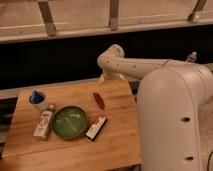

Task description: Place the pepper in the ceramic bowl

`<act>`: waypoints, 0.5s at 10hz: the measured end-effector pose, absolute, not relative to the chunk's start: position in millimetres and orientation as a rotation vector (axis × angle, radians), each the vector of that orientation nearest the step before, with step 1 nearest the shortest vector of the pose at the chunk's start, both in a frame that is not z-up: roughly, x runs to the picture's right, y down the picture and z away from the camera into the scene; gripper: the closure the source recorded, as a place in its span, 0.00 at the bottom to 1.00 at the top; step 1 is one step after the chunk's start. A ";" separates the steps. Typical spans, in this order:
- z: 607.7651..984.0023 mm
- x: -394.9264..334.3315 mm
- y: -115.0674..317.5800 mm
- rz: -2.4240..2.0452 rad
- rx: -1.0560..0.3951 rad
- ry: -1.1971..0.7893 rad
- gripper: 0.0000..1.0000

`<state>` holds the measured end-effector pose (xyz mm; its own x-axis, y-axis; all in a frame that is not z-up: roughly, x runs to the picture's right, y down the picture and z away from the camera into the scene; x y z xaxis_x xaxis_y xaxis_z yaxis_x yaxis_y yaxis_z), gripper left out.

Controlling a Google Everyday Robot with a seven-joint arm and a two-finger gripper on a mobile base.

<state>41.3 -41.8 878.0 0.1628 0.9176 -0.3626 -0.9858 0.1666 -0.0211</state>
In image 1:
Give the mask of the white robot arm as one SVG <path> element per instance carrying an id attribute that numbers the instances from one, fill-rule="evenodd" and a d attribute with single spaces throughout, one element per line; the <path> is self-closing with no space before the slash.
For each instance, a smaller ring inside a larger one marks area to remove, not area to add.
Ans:
<path id="1" fill-rule="evenodd" d="M 110 46 L 97 58 L 102 78 L 123 74 L 140 80 L 138 127 L 143 171 L 203 171 L 198 109 L 213 96 L 206 66 L 171 59 L 127 58 Z"/>

